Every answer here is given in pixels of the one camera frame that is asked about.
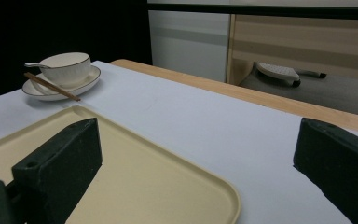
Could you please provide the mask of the white saucer plate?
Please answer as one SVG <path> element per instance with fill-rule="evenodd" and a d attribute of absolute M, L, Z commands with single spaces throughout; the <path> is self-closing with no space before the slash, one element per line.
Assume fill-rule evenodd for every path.
<path fill-rule="evenodd" d="M 101 70 L 96 66 L 92 66 L 87 78 L 83 80 L 77 87 L 62 87 L 62 90 L 67 91 L 74 96 L 79 96 L 80 94 L 92 89 L 98 83 L 100 75 Z M 59 101 L 66 99 L 66 96 L 33 80 L 27 80 L 22 85 L 22 91 L 26 95 L 41 101 Z"/>

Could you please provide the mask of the beige plastic tray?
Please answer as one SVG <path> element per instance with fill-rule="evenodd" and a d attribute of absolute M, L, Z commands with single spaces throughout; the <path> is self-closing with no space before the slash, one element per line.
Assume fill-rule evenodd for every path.
<path fill-rule="evenodd" d="M 0 139 L 0 180 L 51 136 L 95 117 L 81 106 Z M 236 224 L 238 192 L 225 180 L 98 116 L 103 165 L 66 224 Z"/>

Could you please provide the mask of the brown wooden chopsticks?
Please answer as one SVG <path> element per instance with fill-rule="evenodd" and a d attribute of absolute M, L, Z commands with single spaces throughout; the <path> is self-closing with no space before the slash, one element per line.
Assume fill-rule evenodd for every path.
<path fill-rule="evenodd" d="M 77 101 L 77 102 L 81 101 L 81 99 L 79 97 L 71 94 L 70 92 L 67 92 L 67 91 L 64 91 L 64 90 L 60 89 L 59 87 L 47 82 L 46 80 L 44 80 L 42 78 L 37 77 L 37 76 L 35 76 L 35 75 L 33 75 L 33 74 L 29 73 L 29 72 L 24 73 L 24 76 L 29 78 L 32 81 L 35 81 L 36 83 L 38 83 L 40 85 L 52 90 L 52 91 L 55 91 L 55 92 L 57 92 L 57 93 L 59 93 L 61 95 L 66 96 L 69 99 L 72 99 L 72 100 Z"/>

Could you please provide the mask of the white ribbed bowl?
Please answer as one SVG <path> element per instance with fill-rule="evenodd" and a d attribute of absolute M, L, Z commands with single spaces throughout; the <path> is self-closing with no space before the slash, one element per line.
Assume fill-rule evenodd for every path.
<path fill-rule="evenodd" d="M 90 73 L 90 56 L 84 52 L 67 52 L 50 56 L 40 62 L 42 74 L 52 83 L 74 87 Z"/>

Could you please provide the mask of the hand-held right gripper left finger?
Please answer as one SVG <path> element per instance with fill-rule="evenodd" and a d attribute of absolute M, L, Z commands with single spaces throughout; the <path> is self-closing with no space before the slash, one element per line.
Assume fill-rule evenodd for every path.
<path fill-rule="evenodd" d="M 27 224 L 64 224 L 102 166 L 98 120 L 68 125 L 12 167 Z"/>

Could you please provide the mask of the white cabinet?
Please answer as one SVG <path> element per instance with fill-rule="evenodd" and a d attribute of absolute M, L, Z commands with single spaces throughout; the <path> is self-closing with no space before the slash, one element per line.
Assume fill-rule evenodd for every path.
<path fill-rule="evenodd" d="M 153 65 L 225 82 L 229 16 L 150 11 Z"/>

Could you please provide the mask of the light wooden cabinet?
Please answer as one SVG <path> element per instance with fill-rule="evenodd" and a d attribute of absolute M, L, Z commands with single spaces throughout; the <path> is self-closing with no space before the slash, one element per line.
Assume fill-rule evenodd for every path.
<path fill-rule="evenodd" d="M 358 20 L 233 15 L 226 82 L 240 84 L 255 62 L 358 78 Z"/>

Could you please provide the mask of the white slipper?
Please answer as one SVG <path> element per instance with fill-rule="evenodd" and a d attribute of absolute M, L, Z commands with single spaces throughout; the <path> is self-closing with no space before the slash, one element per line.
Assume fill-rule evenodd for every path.
<path fill-rule="evenodd" d="M 299 74 L 293 68 L 269 63 L 256 63 L 255 67 L 266 76 L 291 81 L 294 88 L 301 84 Z"/>

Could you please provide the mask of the white ceramic spoon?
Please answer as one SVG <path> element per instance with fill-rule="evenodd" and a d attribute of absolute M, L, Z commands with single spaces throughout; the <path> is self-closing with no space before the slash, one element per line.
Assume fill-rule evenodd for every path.
<path fill-rule="evenodd" d="M 26 67 L 38 67 L 38 68 L 44 68 L 44 69 L 49 69 L 51 67 L 41 64 L 41 63 L 25 63 L 24 66 Z"/>

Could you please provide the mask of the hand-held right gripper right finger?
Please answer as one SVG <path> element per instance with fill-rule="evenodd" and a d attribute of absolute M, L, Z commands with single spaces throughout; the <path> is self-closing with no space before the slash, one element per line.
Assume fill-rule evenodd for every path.
<path fill-rule="evenodd" d="M 352 224 L 358 224 L 358 136 L 303 118 L 293 163 Z"/>

